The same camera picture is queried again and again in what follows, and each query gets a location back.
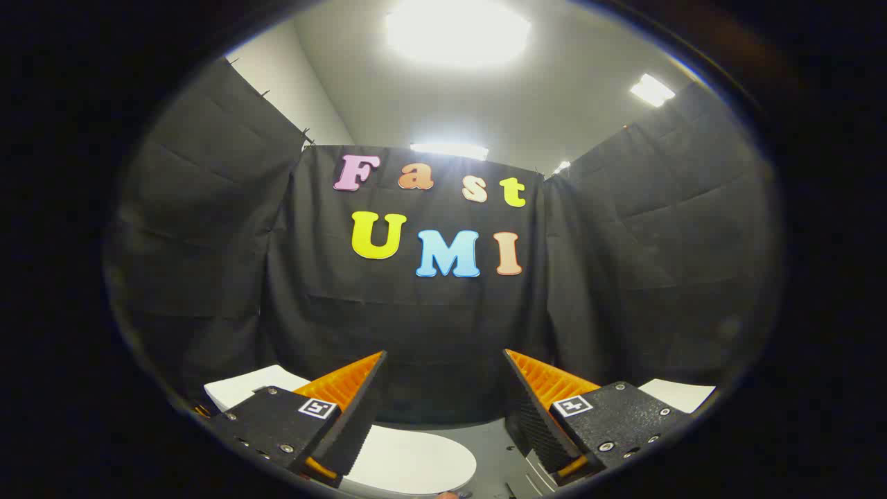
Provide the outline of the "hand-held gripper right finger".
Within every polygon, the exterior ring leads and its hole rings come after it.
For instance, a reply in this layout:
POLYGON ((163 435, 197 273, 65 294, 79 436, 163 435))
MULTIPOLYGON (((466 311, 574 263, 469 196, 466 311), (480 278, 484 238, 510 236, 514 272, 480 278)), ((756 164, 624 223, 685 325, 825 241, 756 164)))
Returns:
POLYGON ((504 349, 507 419, 558 486, 615 470, 685 429, 690 414, 630 383, 596 385, 504 349))

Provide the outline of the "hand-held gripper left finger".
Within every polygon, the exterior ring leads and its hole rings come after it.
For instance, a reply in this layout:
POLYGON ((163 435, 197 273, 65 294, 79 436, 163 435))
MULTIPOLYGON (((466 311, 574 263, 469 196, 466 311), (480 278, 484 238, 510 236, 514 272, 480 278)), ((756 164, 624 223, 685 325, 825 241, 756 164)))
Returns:
POLYGON ((387 352, 378 351, 298 389, 260 387, 210 417, 209 427, 227 443, 336 489, 374 424, 386 362, 387 352))

